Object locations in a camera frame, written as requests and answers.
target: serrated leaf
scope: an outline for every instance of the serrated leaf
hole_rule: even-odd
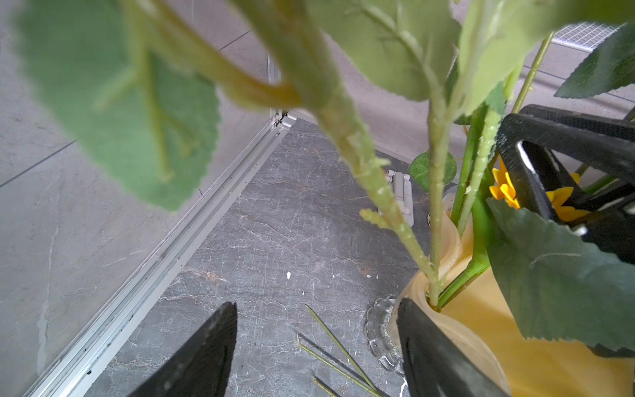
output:
[[[440,81],[450,70],[460,26],[445,0],[309,0],[309,11],[372,83],[411,100],[429,98],[421,61]],[[413,46],[396,37],[400,33]]]
[[[25,73],[42,102],[92,160],[139,199],[176,210],[198,187],[210,162],[218,137],[218,98],[212,84],[152,59],[174,172],[167,180],[139,85],[107,99],[123,76],[132,75],[118,4],[28,1],[18,20]],[[183,138],[180,131],[191,136]],[[184,153],[184,144],[194,151]]]
[[[472,37],[484,17],[491,20],[488,43],[476,67],[466,113],[471,113],[499,81],[551,31],[566,24],[593,21],[621,24],[635,20],[633,0],[474,0],[459,41],[460,72],[466,70]]]
[[[635,24],[604,40],[556,92],[561,98],[587,98],[635,83]]]
[[[419,154],[408,167],[408,173],[412,179],[426,192],[430,191],[430,157],[429,151]],[[443,174],[443,185],[447,185],[457,175],[457,162],[454,157],[448,153],[445,161],[445,171]]]
[[[568,227],[488,199],[503,232],[491,267],[525,337],[635,349],[635,266]]]

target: sunflower leaf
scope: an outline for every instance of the sunflower leaf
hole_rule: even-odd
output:
[[[502,231],[491,267],[523,336],[635,349],[635,266],[568,227],[488,199]]]
[[[18,19],[25,73],[94,162],[139,199],[176,210],[207,171],[218,138],[218,98],[212,84],[151,56],[167,146],[161,152],[124,26],[117,1],[29,0]]]
[[[460,26],[445,0],[309,0],[309,11],[372,83],[412,100],[430,87],[425,55],[445,80]]]
[[[483,20],[489,20],[487,42],[480,61],[468,65],[472,43]],[[459,41],[459,71],[474,71],[466,113],[471,113],[487,94],[523,61],[531,49],[551,31],[567,24],[593,21],[621,24],[635,21],[632,0],[473,0]]]
[[[561,98],[587,98],[635,83],[635,24],[604,40],[556,91]]]

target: green stem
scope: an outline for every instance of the green stem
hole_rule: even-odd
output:
[[[454,198],[454,205],[452,206],[452,214],[450,219],[457,225],[458,217],[463,206],[465,198],[465,188],[467,187],[467,181],[470,177],[470,171],[472,170],[472,164],[476,155],[476,146],[483,132],[483,121],[487,114],[487,106],[481,106],[472,113],[472,124],[467,133],[467,142],[465,143],[465,154],[463,156],[463,165],[461,166],[461,175],[459,177],[457,193]]]
[[[474,251],[472,253],[472,260],[465,270],[461,272],[439,296],[438,308],[440,309],[447,305],[461,291],[465,290],[472,281],[490,267],[487,248],[497,239],[493,218],[486,202],[487,197],[490,195],[489,186],[493,183],[493,177],[490,172],[485,173],[483,182],[472,208],[474,225]]]
[[[320,389],[324,390],[326,394],[328,394],[331,397],[337,397],[337,394],[333,393],[327,385],[325,385],[324,383],[322,383],[321,380],[319,380],[316,377],[313,377],[313,381],[320,387]]]
[[[536,78],[536,74],[540,68],[540,64],[545,58],[545,54],[547,53],[547,49],[551,45],[551,40],[553,40],[555,32],[549,33],[549,35],[542,41],[542,45],[538,50],[538,54],[536,58],[533,60],[533,64],[531,65],[531,70],[525,79],[525,83],[523,83],[523,87],[518,94],[518,98],[516,98],[516,103],[514,104],[514,108],[512,109],[512,113],[518,113],[520,109],[523,107],[523,103],[525,102],[525,98],[529,93],[529,89],[531,88],[531,84],[533,84],[533,80]]]
[[[335,365],[331,364],[328,360],[320,357],[320,355],[318,353],[315,353],[313,350],[311,350],[308,347],[304,346],[303,344],[300,343],[300,341],[297,341],[297,344],[298,344],[298,346],[300,346],[300,348],[302,350],[304,350],[305,352],[309,353],[311,356],[317,358],[319,361],[322,361],[324,364],[328,365],[331,369],[336,370],[337,372],[342,374],[346,379],[350,380],[351,382],[355,383],[357,386],[359,386],[362,389],[364,389],[368,394],[370,394],[372,396],[376,396],[376,397],[382,397],[381,394],[379,394],[378,392],[374,391],[373,389],[368,387],[366,384],[363,384],[362,382],[360,382],[357,379],[355,379],[354,377],[350,376],[349,374],[347,374],[343,370],[341,370],[338,367],[336,367]]]
[[[580,176],[583,176],[588,169],[589,169],[588,164],[580,164],[580,166],[575,170],[575,173]]]
[[[494,146],[496,133],[498,132],[498,125],[500,124],[501,119],[501,115],[493,109],[487,110],[485,123],[483,125],[483,134],[476,153],[476,159],[474,160],[474,164],[472,166],[472,175],[470,176],[469,185],[465,190],[465,199],[463,207],[461,208],[461,215],[458,218],[457,229],[460,235],[463,235],[463,232],[465,231],[467,219],[469,218],[472,206],[476,200],[476,193],[481,187],[481,179],[483,178],[483,173],[487,169],[491,148]]]
[[[377,388],[375,387],[375,385],[370,381],[370,379],[368,378],[368,376],[366,376],[366,373],[364,372],[363,369],[361,369],[361,367],[357,364],[357,362],[355,361],[355,359],[349,354],[348,350],[346,350],[344,348],[344,346],[342,346],[342,344],[340,343],[340,341],[335,337],[335,335],[333,335],[333,332],[331,332],[330,329],[328,329],[328,327],[326,326],[326,324],[324,324],[324,321],[322,321],[322,319],[318,316],[318,314],[311,309],[311,307],[309,305],[305,305],[307,307],[307,309],[309,310],[309,313],[311,313],[311,315],[313,316],[313,318],[320,324],[320,326],[322,327],[322,329],[328,334],[328,336],[331,338],[331,340],[337,345],[337,347],[340,348],[340,350],[346,355],[346,357],[351,361],[351,363],[353,364],[353,366],[355,367],[355,369],[357,371],[359,371],[359,374],[364,378],[364,380],[366,381],[366,383],[368,384],[368,387],[370,387],[371,389],[373,389],[374,391],[377,391]]]
[[[523,67],[525,66],[521,62],[509,74],[509,77],[507,77],[507,82],[505,82],[505,88],[504,88],[505,99],[507,100],[507,103],[510,103],[511,100],[514,99],[514,87],[516,87],[516,83],[518,82],[520,73],[523,71]]]
[[[368,127],[346,93],[323,35],[302,2],[234,0],[234,4],[250,21],[283,74],[297,89],[304,107],[315,115],[357,182],[428,277],[430,303],[436,306],[441,292],[438,270],[425,256],[401,214],[382,170],[385,161],[375,155]]]
[[[582,190],[588,194],[595,194],[604,189],[606,186],[612,184],[616,179],[617,178],[615,178],[613,175],[605,175],[597,181],[593,182],[591,185],[583,187]]]
[[[134,23],[149,48],[175,67],[194,69],[216,82],[238,104],[279,109],[301,105],[292,85],[282,82],[273,86],[251,77],[212,48],[163,0],[149,0],[144,6],[137,5],[136,1],[122,0],[122,3],[130,3],[138,10]]]

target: yellow vase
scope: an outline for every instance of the yellow vase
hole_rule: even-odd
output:
[[[444,233],[449,237],[444,236],[444,241],[452,242],[455,236],[447,229],[444,227]],[[465,269],[471,259],[472,238],[469,225],[458,253],[451,255],[456,257],[455,264],[444,269],[448,274],[446,284]],[[600,358],[580,342],[525,340],[491,269],[457,295],[442,312],[471,329],[491,349],[503,368],[513,397],[633,396],[635,360]]]

